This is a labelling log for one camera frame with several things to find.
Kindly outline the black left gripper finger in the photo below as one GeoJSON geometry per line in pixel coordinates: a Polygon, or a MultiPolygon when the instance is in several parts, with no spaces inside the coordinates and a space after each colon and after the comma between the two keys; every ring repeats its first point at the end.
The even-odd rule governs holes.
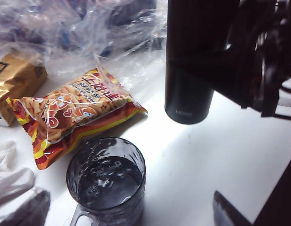
{"type": "Polygon", "coordinates": [[[215,226],[252,226],[219,191],[214,192],[212,208],[215,226]]]}

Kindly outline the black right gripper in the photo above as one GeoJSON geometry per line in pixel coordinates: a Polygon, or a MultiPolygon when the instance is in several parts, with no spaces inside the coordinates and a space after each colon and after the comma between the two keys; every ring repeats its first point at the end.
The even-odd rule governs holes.
{"type": "Polygon", "coordinates": [[[261,117],[291,95],[291,0],[228,0],[230,45],[168,45],[168,108],[208,109],[214,91],[261,117]]]}

